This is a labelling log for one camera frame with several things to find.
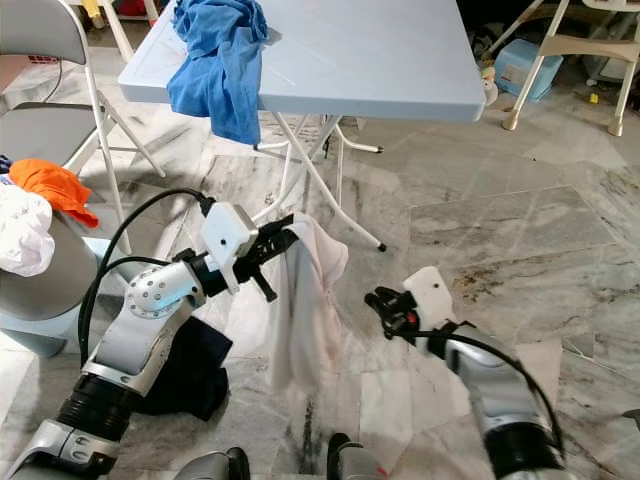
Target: white cloth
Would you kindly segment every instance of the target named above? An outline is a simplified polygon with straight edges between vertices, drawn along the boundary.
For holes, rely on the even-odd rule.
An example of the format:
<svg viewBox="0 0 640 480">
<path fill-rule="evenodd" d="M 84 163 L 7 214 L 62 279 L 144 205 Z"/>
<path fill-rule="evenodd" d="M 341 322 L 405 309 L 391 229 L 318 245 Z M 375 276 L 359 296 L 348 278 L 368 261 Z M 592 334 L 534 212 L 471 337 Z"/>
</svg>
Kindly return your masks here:
<svg viewBox="0 0 640 480">
<path fill-rule="evenodd" d="M 23 277 L 44 272 L 55 242 L 51 205 L 40 195 L 0 184 L 0 269 Z"/>
<path fill-rule="evenodd" d="M 308 215 L 295 214 L 287 228 L 299 241 L 279 257 L 275 271 L 271 386 L 281 392 L 293 382 L 309 391 L 320 385 L 321 368 L 332 369 L 339 358 L 340 321 L 328 289 L 342 275 L 349 253 Z"/>
</svg>

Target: cable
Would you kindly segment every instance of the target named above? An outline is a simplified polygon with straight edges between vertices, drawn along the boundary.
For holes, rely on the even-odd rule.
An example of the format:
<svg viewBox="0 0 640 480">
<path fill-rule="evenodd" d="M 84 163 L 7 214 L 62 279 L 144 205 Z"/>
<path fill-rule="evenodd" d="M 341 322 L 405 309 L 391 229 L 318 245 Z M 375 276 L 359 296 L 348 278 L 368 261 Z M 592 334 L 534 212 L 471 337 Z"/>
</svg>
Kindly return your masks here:
<svg viewBox="0 0 640 480">
<path fill-rule="evenodd" d="M 538 396 L 542 399 L 542 402 L 544 403 L 544 407 L 547 410 L 549 422 L 551 423 L 551 431 L 553 433 L 553 437 L 556 442 L 556 448 L 560 452 L 560 455 L 562 456 L 562 458 L 563 459 L 565 458 L 564 440 L 562 439 L 562 430 L 560 429 L 558 418 L 556 417 L 556 414 L 553 411 L 553 406 L 551 405 L 551 402 L 549 401 L 549 398 L 547 397 L 547 395 L 542 391 L 542 388 L 540 387 L 538 382 L 534 380 L 534 378 L 522 367 L 522 365 L 519 362 L 512 359 L 506 353 L 501 352 L 497 348 L 492 347 L 491 345 L 487 345 L 486 343 L 483 343 L 474 338 L 464 337 L 462 335 L 456 335 L 455 333 L 438 332 L 438 331 L 420 331 L 420 332 L 400 333 L 394 330 L 392 327 L 386 325 L 385 322 L 381 322 L 381 323 L 382 323 L 382 328 L 384 329 L 385 333 L 387 333 L 388 335 L 391 335 L 394 337 L 401 337 L 405 339 L 426 337 L 426 338 L 439 338 L 441 340 L 453 340 L 456 342 L 466 343 L 467 345 L 471 345 L 472 347 L 480 348 L 481 350 L 484 350 L 485 352 L 490 353 L 491 355 L 495 355 L 500 360 L 505 362 L 507 365 L 514 368 L 517 372 L 519 372 L 524 377 L 529 387 L 532 388 L 533 391 L 537 393 Z"/>
<path fill-rule="evenodd" d="M 198 200 L 198 202 L 200 203 L 200 208 L 205 215 L 205 210 L 208 212 L 208 209 L 211 208 L 211 204 L 215 202 L 215 200 L 211 197 L 207 197 L 197 190 L 193 190 L 191 188 L 172 188 L 171 190 L 166 190 L 162 193 L 159 193 L 158 195 L 153 196 L 138 208 L 136 208 L 133 212 L 131 212 L 131 214 L 127 218 L 125 218 L 122 224 L 117 228 L 116 232 L 113 234 L 113 237 L 111 237 L 109 246 L 107 247 L 107 250 L 104 253 L 104 257 L 102 258 L 102 262 L 100 262 L 100 265 L 98 266 L 96 277 L 92 284 L 89 286 L 89 289 L 85 294 L 85 298 L 82 301 L 82 306 L 80 307 L 80 314 L 78 317 L 78 342 L 80 344 L 81 365 L 84 365 L 84 363 L 89 358 L 89 328 L 91 326 L 91 314 L 93 313 L 93 307 L 98 295 L 100 282 L 107 271 L 107 267 L 109 266 L 109 259 L 111 258 L 113 250 L 116 248 L 118 240 L 120 240 L 120 237 L 122 236 L 126 228 L 131 224 L 131 222 L 133 222 L 151 205 L 159 202 L 165 197 L 182 193 L 192 195 L 196 200 Z"/>
<path fill-rule="evenodd" d="M 167 262 L 166 260 L 160 260 L 159 258 L 142 257 L 138 255 L 133 255 L 131 257 L 124 257 L 124 258 L 119 258 L 118 260 L 114 260 L 107 266 L 104 273 L 106 275 L 107 272 L 109 272 L 109 270 L 113 270 L 114 268 L 119 267 L 123 263 L 129 263 L 129 262 L 151 263 L 153 265 L 160 265 L 162 267 L 165 267 L 171 263 L 171 262 Z"/>
<path fill-rule="evenodd" d="M 56 93 L 56 90 L 60 86 L 60 81 L 62 80 L 62 59 L 58 58 L 58 80 L 56 80 L 56 84 L 53 86 L 53 89 L 49 92 L 49 95 L 44 97 L 42 103 L 47 103 L 49 99 Z"/>
</svg>

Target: blue cloth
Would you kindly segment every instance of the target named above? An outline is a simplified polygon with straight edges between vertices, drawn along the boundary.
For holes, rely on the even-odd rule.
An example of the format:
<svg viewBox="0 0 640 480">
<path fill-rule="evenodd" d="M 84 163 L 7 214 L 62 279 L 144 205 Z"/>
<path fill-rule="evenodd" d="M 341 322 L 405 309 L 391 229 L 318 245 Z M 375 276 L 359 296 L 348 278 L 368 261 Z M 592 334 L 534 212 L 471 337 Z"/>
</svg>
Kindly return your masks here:
<svg viewBox="0 0 640 480">
<path fill-rule="evenodd" d="M 267 22 L 254 0 L 181 0 L 173 28 L 188 57 L 169 81 L 174 112 L 210 117 L 213 133 L 237 142 L 260 142 L 260 45 Z"/>
</svg>

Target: folding chair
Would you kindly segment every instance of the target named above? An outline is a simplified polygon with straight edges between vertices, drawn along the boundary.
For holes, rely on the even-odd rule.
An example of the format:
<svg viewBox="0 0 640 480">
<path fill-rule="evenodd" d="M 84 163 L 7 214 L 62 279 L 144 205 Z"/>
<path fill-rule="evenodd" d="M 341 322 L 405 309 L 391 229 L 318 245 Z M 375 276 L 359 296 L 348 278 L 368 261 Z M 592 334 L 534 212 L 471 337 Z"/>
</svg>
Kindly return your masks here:
<svg viewBox="0 0 640 480">
<path fill-rule="evenodd" d="M 632 41 L 616 41 L 616 40 L 595 40 L 586 38 L 570 37 L 567 35 L 557 35 L 558 27 L 562 21 L 562 17 L 569 6 L 570 0 L 561 0 L 556 14 L 553 16 L 549 30 L 544 37 L 538 56 L 533 62 L 533 66 L 529 71 L 526 81 L 520 91 L 518 100 L 509 113 L 507 118 L 502 122 L 505 130 L 515 130 L 518 126 L 518 117 L 522 106 L 529 94 L 536 75 L 540 70 L 544 57 L 551 55 L 597 55 L 611 58 L 618 58 L 627 62 L 627 70 L 622 82 L 622 89 L 618 96 L 618 105 L 613 120 L 609 124 L 607 131 L 616 137 L 622 135 L 622 116 L 624 108 L 629 98 L 629 90 L 631 89 L 631 80 L 636 71 L 638 64 L 638 56 L 640 55 L 640 14 L 638 15 L 638 26 Z M 589 8 L 598 10 L 608 10 L 611 12 L 640 12 L 640 0 L 582 0 Z"/>
<path fill-rule="evenodd" d="M 133 131 L 97 90 L 87 38 L 80 22 L 64 0 L 0 0 L 0 54 L 43 55 L 84 66 L 91 105 L 28 102 L 0 119 L 0 150 L 11 160 L 43 158 L 78 173 L 96 148 L 100 148 L 114 197 L 118 220 L 124 220 L 120 193 L 113 170 L 107 133 L 118 125 L 136 148 L 164 177 Z M 131 252 L 129 237 L 124 250 Z"/>
</svg>

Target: table top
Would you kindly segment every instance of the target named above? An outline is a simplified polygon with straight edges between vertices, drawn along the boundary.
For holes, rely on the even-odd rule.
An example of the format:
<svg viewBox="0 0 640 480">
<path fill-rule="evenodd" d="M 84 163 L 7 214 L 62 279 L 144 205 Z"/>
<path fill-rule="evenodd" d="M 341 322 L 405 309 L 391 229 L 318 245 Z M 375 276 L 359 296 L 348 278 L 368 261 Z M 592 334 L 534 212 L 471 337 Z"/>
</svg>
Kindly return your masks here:
<svg viewBox="0 0 640 480">
<path fill-rule="evenodd" d="M 174 1 L 118 78 L 131 101 L 169 103 L 186 57 Z M 485 94 L 455 0 L 260 0 L 269 43 L 258 107 L 283 113 L 475 121 Z"/>
</svg>

